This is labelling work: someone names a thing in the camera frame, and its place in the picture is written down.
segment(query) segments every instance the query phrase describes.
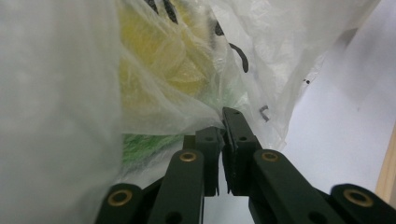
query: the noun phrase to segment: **plastic bag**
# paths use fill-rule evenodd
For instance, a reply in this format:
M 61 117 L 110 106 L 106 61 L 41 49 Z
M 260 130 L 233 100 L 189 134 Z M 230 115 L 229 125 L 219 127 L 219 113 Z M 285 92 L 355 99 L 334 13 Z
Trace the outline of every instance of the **plastic bag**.
M 201 1 L 119 0 L 123 130 L 193 133 L 222 126 L 221 109 L 249 110 L 217 21 Z
M 0 0 L 0 223 L 93 223 L 120 169 L 106 0 Z
M 247 56 L 250 126 L 262 146 L 284 146 L 291 113 L 326 50 L 359 28 L 378 1 L 209 0 L 230 43 Z M 237 65 L 240 59 L 235 57 Z

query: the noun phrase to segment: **white surface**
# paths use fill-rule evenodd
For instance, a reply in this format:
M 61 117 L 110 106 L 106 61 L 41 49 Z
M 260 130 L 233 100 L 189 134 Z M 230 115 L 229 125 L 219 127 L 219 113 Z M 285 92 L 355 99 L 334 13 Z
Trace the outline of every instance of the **white surface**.
M 297 104 L 283 150 L 325 192 L 341 183 L 375 189 L 396 119 L 396 2 L 383 0 L 351 37 L 334 45 Z M 224 182 L 220 197 L 205 198 L 204 223 L 253 223 L 248 199 L 226 195 Z

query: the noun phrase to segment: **green object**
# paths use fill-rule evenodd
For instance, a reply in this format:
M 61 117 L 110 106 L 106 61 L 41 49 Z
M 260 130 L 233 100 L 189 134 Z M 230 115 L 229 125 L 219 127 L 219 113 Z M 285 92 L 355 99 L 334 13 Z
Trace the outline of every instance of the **green object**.
M 182 138 L 182 135 L 125 134 L 122 163 L 126 165 L 142 161 Z

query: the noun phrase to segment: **translucent plastic bag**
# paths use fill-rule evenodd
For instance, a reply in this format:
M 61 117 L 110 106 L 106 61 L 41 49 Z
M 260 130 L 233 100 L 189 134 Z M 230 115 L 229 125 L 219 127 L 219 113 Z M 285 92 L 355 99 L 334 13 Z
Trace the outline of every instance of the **translucent plastic bag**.
M 291 113 L 324 53 L 359 28 L 377 0 L 209 0 L 230 43 L 247 56 L 250 125 L 262 146 L 284 146 Z M 235 57 L 237 65 L 240 60 Z
M 120 169 L 107 0 L 0 0 L 0 223 L 93 223 Z

